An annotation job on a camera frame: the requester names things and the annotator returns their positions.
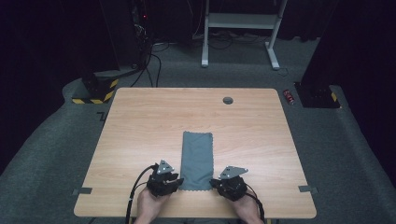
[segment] black cable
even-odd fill
[[[151,73],[150,73],[150,71],[149,71],[149,68],[148,68],[148,67],[146,68],[146,71],[148,72],[148,79],[149,79],[149,83],[150,83],[151,87],[154,87],[154,86],[152,85]]]
[[[145,72],[145,70],[146,70],[146,68],[145,68],[145,69],[142,69],[142,71],[140,72],[140,74],[139,74],[139,76],[137,77],[137,79],[134,81],[134,83],[132,83],[131,87],[133,87],[134,84],[136,84],[136,82],[139,80],[139,78],[142,76],[142,74]]]
[[[214,47],[213,45],[210,45],[210,44],[207,44],[207,45],[208,45],[210,48],[212,48],[212,49],[227,49],[227,48],[229,48],[229,47],[233,44],[233,37],[230,36],[230,34],[228,34],[228,35],[225,36],[225,37],[228,37],[228,38],[226,38],[226,39],[221,39],[221,38],[219,38],[219,37],[213,38],[213,39],[215,39],[215,40],[217,40],[217,41],[220,41],[220,42],[226,42],[226,41],[228,41],[229,44],[228,44],[227,46],[223,47],[223,48]]]
[[[96,217],[91,218],[90,222],[88,222],[88,224],[93,223],[96,220]]]
[[[161,72],[161,68],[162,68],[163,64],[162,64],[162,62],[161,62],[160,57],[158,57],[158,56],[155,55],[155,54],[151,54],[151,56],[157,58],[157,59],[158,59],[158,62],[160,63],[160,67],[158,68],[158,73],[157,73],[157,81],[156,81],[156,83],[155,83],[155,87],[158,87],[158,81],[159,81],[159,79],[160,79],[160,72]]]
[[[254,189],[249,184],[247,184],[247,186],[251,189],[251,191],[254,193],[254,196],[256,196],[257,198],[257,193],[254,191]]]
[[[260,200],[256,196],[253,196],[249,193],[246,193],[246,195],[249,196],[250,198],[252,198],[254,201],[256,201],[256,204],[259,206],[260,219],[265,223],[264,208],[262,207],[262,202],[260,202]]]
[[[129,224],[129,218],[131,217],[131,208],[132,208],[132,202],[134,201],[134,192],[136,191],[137,183],[139,182],[140,178],[149,170],[149,169],[154,169],[154,165],[150,165],[148,168],[146,168],[136,179],[134,182],[134,187],[131,190],[131,194],[129,195],[129,202],[128,202],[128,207],[126,210],[126,217],[125,217],[125,224]]]
[[[161,52],[161,51],[164,51],[164,50],[166,50],[166,49],[169,49],[169,47],[171,46],[171,44],[169,44],[169,42],[166,42],[166,47],[165,48],[163,48],[163,49],[157,49],[157,50],[153,50],[152,52],[154,52],[154,53],[156,53],[156,52]]]

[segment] dark background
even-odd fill
[[[173,6],[168,10],[185,12],[187,2],[180,4],[178,10],[175,1],[166,1],[169,2],[168,6]],[[276,11],[268,7],[272,2],[212,1],[211,8],[222,12],[241,9],[243,12],[259,13],[261,10],[269,10],[268,13],[272,13]],[[313,76],[321,85],[337,84],[342,87],[361,131],[395,185],[394,1],[341,1],[334,12],[330,28],[323,34],[337,2],[289,0],[278,37],[292,39],[299,36],[302,41],[307,41],[323,36],[324,40],[319,43],[312,60],[314,63],[310,64],[314,68],[310,69],[312,72],[309,76]],[[190,3],[194,16],[187,22],[191,25],[193,31],[189,32],[192,33],[199,24],[201,1]],[[89,18],[91,8],[81,10],[84,9]],[[64,13],[60,1],[2,1],[0,10],[0,90],[3,97],[0,114],[0,168],[3,172],[25,139],[64,103],[63,86],[80,75],[73,55],[67,53],[65,44],[68,40],[64,32],[73,31],[59,26],[57,15]],[[198,34],[202,33],[203,25],[201,21]],[[104,35],[104,21],[94,27],[103,30],[101,35],[93,35],[86,40],[86,45],[83,41],[80,47],[92,48],[92,45],[101,43],[101,50],[111,50],[108,48],[111,39]],[[86,59],[90,58],[89,52],[82,51]],[[95,70],[93,64],[103,65],[100,61],[114,65],[114,61],[108,58],[87,64]],[[322,69],[323,64],[334,69],[328,69],[326,73]]]

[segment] power cord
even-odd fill
[[[152,53],[152,46],[151,46],[151,49],[150,49],[150,54],[148,55],[148,59],[145,61],[145,64],[144,64],[144,66],[143,66],[142,71],[140,72],[139,76],[138,76],[137,79],[134,81],[134,83],[131,85],[131,87],[133,87],[133,86],[136,84],[136,82],[142,77],[142,75],[143,75],[143,73],[144,73],[145,71],[147,71],[147,73],[148,73],[148,79],[149,79],[149,81],[150,81],[151,87],[154,87],[154,84],[153,84],[153,81],[152,81],[152,78],[151,78],[151,73],[150,73],[150,71],[149,71],[149,63],[150,63],[150,61],[151,61],[151,57],[154,57],[154,58],[158,59],[158,62],[159,62],[159,64],[160,64],[160,66],[159,66],[159,68],[158,68],[158,72],[157,72],[156,83],[155,83],[155,87],[156,87],[156,88],[158,87],[158,83],[159,83],[159,79],[160,79],[160,73],[161,73],[161,69],[162,69],[162,67],[163,67],[163,64],[162,64],[162,62],[161,62],[160,57],[158,57],[157,55],[155,55],[155,54]]]
[[[251,195],[249,193],[245,193],[247,196],[249,196],[250,198],[252,198],[256,204],[259,206],[259,211],[260,211],[260,219],[262,220],[262,222],[265,224],[265,217],[264,217],[264,208],[262,207],[262,202],[260,202],[259,198],[257,197],[256,192],[254,191],[254,189],[247,184],[247,186],[251,189],[251,191],[253,192],[254,195]]]
[[[125,224],[129,224],[129,219],[131,218],[131,208],[132,208],[132,202],[134,201],[134,192],[136,191],[136,189],[141,186],[142,184],[137,185],[137,183],[139,182],[140,178],[142,178],[142,176],[149,170],[149,169],[155,169],[154,165],[150,165],[148,168],[146,168],[140,175],[139,177],[136,179],[136,181],[134,182],[134,187],[131,190],[131,194],[129,195],[129,202],[128,202],[128,207],[126,209],[126,216],[125,216]]]

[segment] cable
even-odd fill
[[[96,217],[91,218],[90,222],[88,222],[88,224],[93,223],[96,220]]]
[[[265,223],[264,208],[262,207],[262,202],[260,202],[260,200],[257,198],[257,196],[253,196],[249,193],[246,193],[246,195],[249,196],[250,198],[252,198],[254,201],[256,201],[256,204],[259,206],[260,219]]]
[[[199,14],[200,16],[199,16],[198,26],[197,26],[197,29],[195,30],[195,33],[192,35],[192,37],[194,37],[197,34],[197,32],[199,30],[199,27],[201,26],[201,19],[202,19],[203,10],[204,10],[204,1],[201,1],[201,12]]]
[[[166,42],[166,43],[154,44],[153,47],[154,47],[154,46],[163,45],[163,44],[167,44],[166,47],[165,47],[164,49],[153,50],[152,52],[154,52],[154,53],[156,53],[156,52],[161,52],[161,51],[164,51],[164,50],[166,50],[166,49],[169,49],[169,47],[171,46],[171,44],[170,44],[169,42]]]
[[[161,68],[162,68],[163,64],[162,64],[162,62],[161,62],[160,57],[158,57],[158,56],[155,55],[155,54],[151,54],[151,56],[157,58],[157,59],[158,59],[158,62],[160,63],[160,67],[158,68],[158,73],[157,73],[157,81],[155,82],[155,87],[158,88],[158,81],[160,80],[160,72],[161,72]]]
[[[154,165],[150,165],[148,168],[146,168],[140,175],[139,177],[136,179],[136,181],[134,182],[134,187],[131,190],[131,194],[129,196],[129,202],[128,202],[128,207],[126,209],[126,217],[125,217],[125,224],[129,224],[129,218],[131,217],[131,208],[132,208],[132,202],[134,200],[134,192],[137,189],[137,183],[139,182],[140,178],[142,178],[142,176],[149,170],[149,169],[154,169]]]
[[[150,71],[149,71],[149,68],[148,68],[148,67],[146,68],[146,71],[148,72],[148,79],[149,79],[149,83],[150,83],[151,87],[154,87],[154,86],[152,85],[151,73],[150,73]]]
[[[230,41],[230,43],[223,48],[214,47],[213,45],[210,45],[210,44],[208,44],[208,46],[212,49],[227,49],[233,44],[233,37],[230,36],[230,34],[228,34],[227,37],[228,37],[227,39],[215,38],[217,41],[221,41],[221,42]]]
[[[139,76],[137,77],[137,79],[134,81],[134,83],[132,83],[131,87],[133,87],[134,84],[136,84],[136,82],[139,80],[139,78],[142,76],[142,74],[145,72],[145,70],[146,70],[146,68],[145,68],[145,69],[142,69],[142,71],[140,72],[140,74],[139,74]]]

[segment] wrist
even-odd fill
[[[155,217],[140,215],[134,221],[134,224],[149,224]]]
[[[243,218],[244,223],[246,224],[262,224],[262,220],[259,217],[248,217]]]

